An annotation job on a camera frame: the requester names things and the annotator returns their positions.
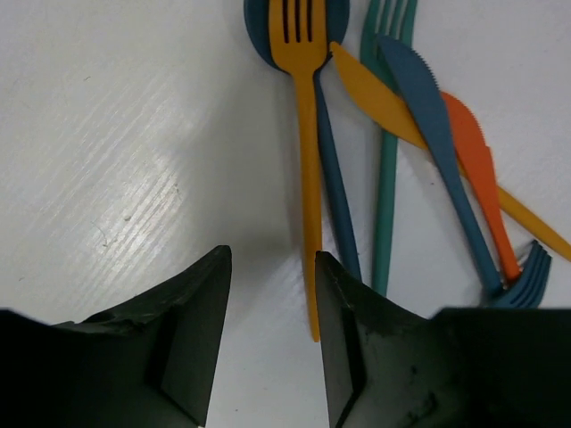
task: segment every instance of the plastic cutlery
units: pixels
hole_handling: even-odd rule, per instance
[[[313,76],[327,59],[325,0],[269,0],[269,45],[276,65],[294,79],[302,166],[305,283],[311,335],[319,341],[315,255],[321,250],[321,183]]]
[[[415,51],[398,40],[379,37],[378,42],[448,189],[475,256],[490,305],[503,308],[537,307],[547,284],[551,257],[538,242],[534,242],[524,274],[514,287],[502,293],[501,280],[460,180],[448,111],[432,72]]]
[[[331,51],[339,76],[352,100],[379,126],[428,150],[406,103],[337,43]],[[537,239],[571,261],[571,245],[523,203],[498,186],[501,208]]]
[[[550,272],[551,257],[533,242],[532,250],[520,275],[516,255],[509,243],[508,234],[500,212],[500,202],[496,190],[492,152],[485,144],[484,134],[472,112],[452,95],[441,93],[451,120],[454,147],[460,163],[468,175],[468,180],[476,193],[476,198],[484,212],[492,237],[500,254],[501,264],[508,279],[506,284],[513,289],[492,300],[490,306],[497,308],[536,308],[542,301]]]
[[[416,11],[417,0],[396,0],[394,4],[387,0],[382,10],[380,0],[371,0],[368,7],[360,40],[360,60],[392,90],[396,90],[396,85],[391,76],[391,71],[389,71],[383,56],[379,52],[377,34],[389,34],[391,37],[398,37],[407,45],[412,45],[412,30]],[[373,290],[383,296],[386,296],[391,266],[397,143],[398,137],[396,135],[385,130],[382,131],[371,285]]]
[[[486,145],[484,133],[472,112],[460,100],[441,93],[451,122],[454,148],[482,212],[492,232],[492,238],[500,255],[503,273],[508,284],[519,278],[516,254],[509,243],[508,233],[501,218],[500,198],[496,188],[492,151]]]
[[[482,283],[490,296],[496,296],[501,292],[501,278],[460,180],[448,112],[438,86],[429,68],[414,51],[390,37],[381,36],[378,40],[451,197]]]
[[[341,42],[349,24],[349,0],[327,0],[327,39]],[[258,55],[276,70],[280,68],[271,57],[269,47],[268,0],[244,0],[244,20],[250,40]],[[321,70],[315,73],[315,88],[318,109],[318,143],[321,168],[327,190],[327,201],[337,248],[343,266],[355,279],[361,279],[359,254],[353,232],[351,212],[343,185],[343,177],[337,160],[337,151],[331,123],[327,113],[325,96],[320,84]]]

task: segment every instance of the fork handle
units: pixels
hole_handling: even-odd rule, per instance
[[[313,72],[294,76],[300,127],[302,170],[303,240],[305,285],[311,334],[319,342],[318,307],[315,294],[315,254],[321,251],[321,176],[319,168],[317,105]]]
[[[373,255],[373,290],[386,296],[393,245],[394,191],[398,137],[382,131],[381,164],[378,176],[377,222]]]

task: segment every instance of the knife handle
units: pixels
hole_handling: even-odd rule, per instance
[[[474,211],[466,196],[466,191],[460,180],[456,158],[451,157],[451,161],[447,161],[448,159],[448,157],[434,158],[434,163],[440,171],[440,175],[451,197],[460,224],[464,229],[464,234],[466,235],[472,255],[474,256],[478,274],[489,296],[494,297],[502,290],[501,277],[493,264],[492,256],[482,236],[482,230],[478,225]]]
[[[320,74],[320,71],[318,71],[315,73],[314,78],[318,104],[319,156],[321,158],[321,168],[323,168],[323,177],[325,178],[327,200],[331,210],[333,231],[343,266],[355,279],[361,281],[359,253],[357,252],[357,244],[355,242],[351,212],[349,211],[347,194],[343,185],[343,176],[339,168],[325,96],[320,84]]]
[[[393,245],[394,193],[398,137],[383,129],[378,178],[377,223],[373,255],[373,290],[386,296]]]

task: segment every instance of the blue knife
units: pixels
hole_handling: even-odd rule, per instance
[[[480,279],[489,295],[497,296],[502,292],[501,277],[460,180],[448,111],[433,74],[424,60],[405,44],[382,35],[377,42],[448,190]]]

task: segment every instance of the yellow fork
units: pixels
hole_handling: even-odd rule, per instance
[[[276,65],[294,78],[300,127],[305,284],[311,335],[319,341],[315,253],[321,250],[321,176],[313,76],[327,58],[326,0],[269,0],[269,44]]]

